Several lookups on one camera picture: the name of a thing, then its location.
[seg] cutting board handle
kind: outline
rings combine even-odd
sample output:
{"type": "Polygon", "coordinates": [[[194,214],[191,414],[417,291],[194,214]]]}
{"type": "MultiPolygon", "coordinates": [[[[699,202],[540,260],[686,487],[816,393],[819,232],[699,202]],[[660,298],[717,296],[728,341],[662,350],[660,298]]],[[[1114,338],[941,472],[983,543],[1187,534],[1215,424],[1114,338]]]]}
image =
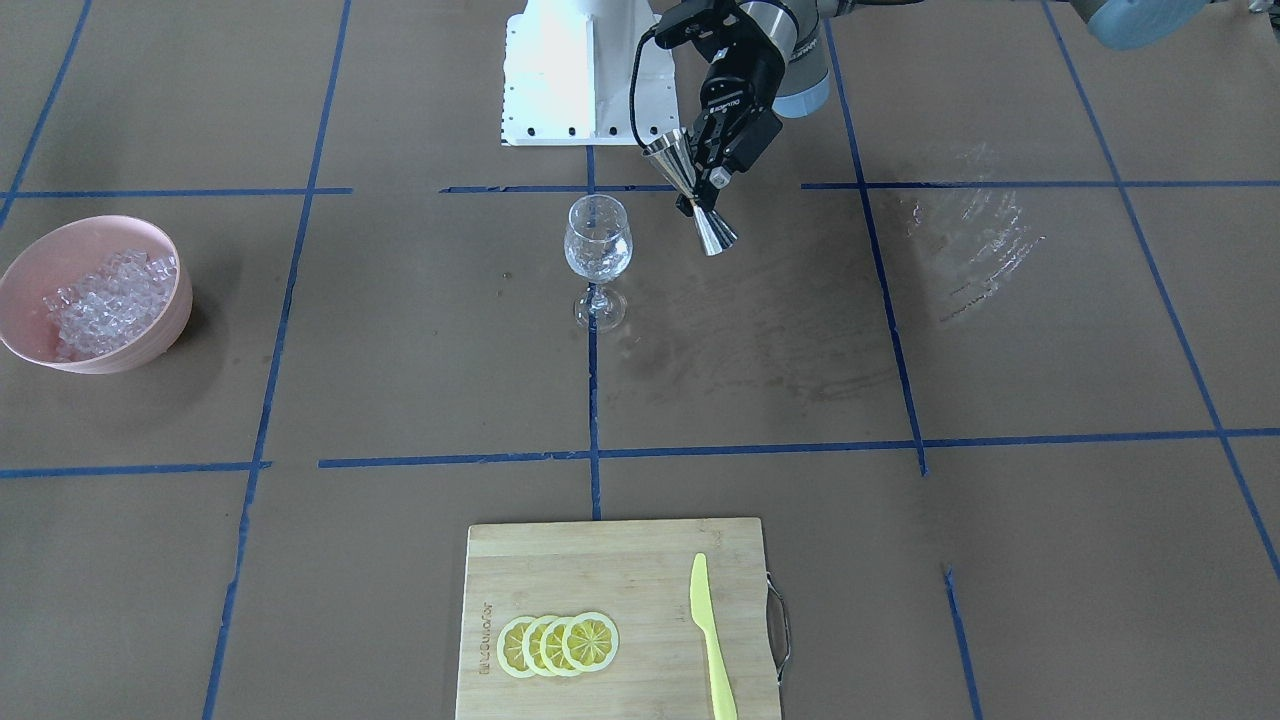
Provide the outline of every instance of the cutting board handle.
{"type": "Polygon", "coordinates": [[[777,600],[778,616],[782,620],[782,642],[783,642],[783,655],[778,659],[777,643],[773,641],[776,633],[773,632],[773,615],[765,612],[765,619],[768,623],[769,632],[769,650],[773,651],[773,664],[778,669],[778,687],[782,687],[782,678],[787,673],[787,665],[791,664],[791,615],[787,612],[787,601],[782,597],[782,592],[778,585],[773,583],[773,573],[764,573],[764,582],[769,587],[769,596],[777,600]]]}

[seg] knife blade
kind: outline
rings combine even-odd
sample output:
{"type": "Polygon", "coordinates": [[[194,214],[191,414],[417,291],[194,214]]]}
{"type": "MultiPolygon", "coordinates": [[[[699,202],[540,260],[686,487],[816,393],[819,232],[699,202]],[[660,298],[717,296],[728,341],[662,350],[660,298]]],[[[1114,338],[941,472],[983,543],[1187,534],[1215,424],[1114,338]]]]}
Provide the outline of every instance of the knife blade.
{"type": "Polygon", "coordinates": [[[716,614],[712,611],[712,587],[707,577],[707,556],[701,552],[694,556],[694,569],[689,577],[689,614],[703,630],[707,641],[707,675],[712,688],[712,712],[716,720],[737,720],[737,705],[733,703],[733,689],[728,684],[728,671],[719,650],[719,635],[716,633],[716,614]]]}

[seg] clear liquid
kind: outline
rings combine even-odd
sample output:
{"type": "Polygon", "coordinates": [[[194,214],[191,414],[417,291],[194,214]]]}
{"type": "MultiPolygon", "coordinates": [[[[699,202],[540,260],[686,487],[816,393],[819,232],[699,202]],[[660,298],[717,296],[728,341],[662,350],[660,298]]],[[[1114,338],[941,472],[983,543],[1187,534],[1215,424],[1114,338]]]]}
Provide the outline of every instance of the clear liquid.
{"type": "Polygon", "coordinates": [[[564,259],[575,273],[594,283],[607,283],[631,264],[631,241],[620,237],[613,242],[596,243],[571,237],[564,242],[564,259]]]}

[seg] cutting board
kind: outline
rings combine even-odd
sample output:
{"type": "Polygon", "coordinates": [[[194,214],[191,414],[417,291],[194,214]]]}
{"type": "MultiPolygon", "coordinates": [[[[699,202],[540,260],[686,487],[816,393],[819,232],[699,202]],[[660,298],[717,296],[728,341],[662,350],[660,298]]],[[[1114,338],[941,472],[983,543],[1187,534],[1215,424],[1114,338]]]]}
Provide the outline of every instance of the cutting board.
{"type": "Polygon", "coordinates": [[[758,518],[471,527],[457,720],[712,720],[703,633],[689,616],[696,552],[707,553],[739,717],[781,720],[758,518]],[[498,666],[498,634],[512,618],[590,610],[618,626],[604,670],[512,678],[498,666]]]}

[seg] lemon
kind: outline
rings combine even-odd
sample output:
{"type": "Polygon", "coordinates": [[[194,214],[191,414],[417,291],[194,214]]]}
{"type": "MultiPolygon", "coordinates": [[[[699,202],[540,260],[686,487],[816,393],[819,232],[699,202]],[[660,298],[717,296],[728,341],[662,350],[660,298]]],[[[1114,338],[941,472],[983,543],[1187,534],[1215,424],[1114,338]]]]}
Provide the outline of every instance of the lemon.
{"type": "Polygon", "coordinates": [[[534,619],[521,615],[503,626],[498,633],[498,665],[512,678],[530,678],[534,671],[525,662],[525,653],[521,651],[521,642],[525,639],[525,630],[534,619]]]}
{"type": "Polygon", "coordinates": [[[561,678],[575,678],[582,674],[582,670],[570,665],[568,657],[564,657],[564,634],[575,620],[576,618],[561,618],[556,620],[547,625],[541,639],[538,641],[538,655],[541,656],[543,664],[561,678]]]}
{"type": "Polygon", "coordinates": [[[520,653],[525,660],[525,665],[535,675],[541,675],[543,678],[556,676],[556,673],[548,670],[547,665],[543,664],[543,655],[540,652],[543,633],[547,632],[547,625],[550,625],[556,620],[559,620],[559,615],[543,615],[532,620],[525,628],[525,637],[520,639],[520,653]]]}
{"type": "Polygon", "coordinates": [[[618,653],[618,626],[603,612],[584,612],[573,618],[562,642],[564,657],[575,670],[598,673],[618,653]]]}

